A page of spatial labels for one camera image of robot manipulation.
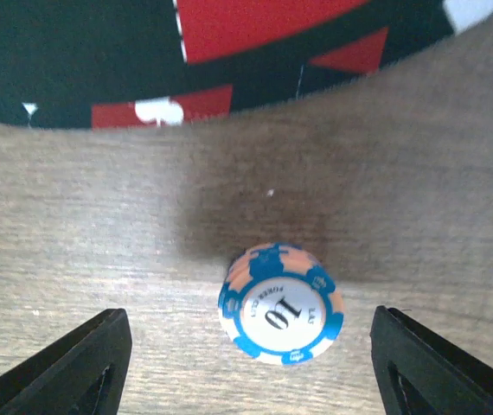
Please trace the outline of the purple white chip stack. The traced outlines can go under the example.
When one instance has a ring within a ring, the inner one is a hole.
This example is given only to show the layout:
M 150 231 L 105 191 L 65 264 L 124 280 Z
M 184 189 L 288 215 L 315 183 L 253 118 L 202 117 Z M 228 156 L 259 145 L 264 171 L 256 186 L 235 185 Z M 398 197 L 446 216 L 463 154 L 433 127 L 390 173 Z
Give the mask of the purple white chip stack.
M 341 333 L 344 303 L 323 265 L 299 246 L 266 243 L 229 266 L 217 301 L 230 340 L 256 361 L 288 366 L 324 353 Z

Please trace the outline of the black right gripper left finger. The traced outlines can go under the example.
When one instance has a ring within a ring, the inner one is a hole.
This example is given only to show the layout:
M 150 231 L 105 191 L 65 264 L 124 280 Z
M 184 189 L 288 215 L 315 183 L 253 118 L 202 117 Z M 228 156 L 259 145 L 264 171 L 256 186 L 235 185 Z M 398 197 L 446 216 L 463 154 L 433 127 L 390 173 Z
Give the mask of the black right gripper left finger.
M 131 347 L 126 311 L 100 312 L 0 375 L 0 414 L 116 414 Z

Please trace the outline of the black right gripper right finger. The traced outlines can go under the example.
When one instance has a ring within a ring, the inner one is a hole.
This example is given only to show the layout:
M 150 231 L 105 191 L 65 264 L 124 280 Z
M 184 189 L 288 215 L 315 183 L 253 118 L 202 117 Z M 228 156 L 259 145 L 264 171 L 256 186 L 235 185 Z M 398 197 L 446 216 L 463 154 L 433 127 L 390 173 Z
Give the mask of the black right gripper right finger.
M 492 367 L 383 305 L 370 337 L 385 413 L 493 414 Z

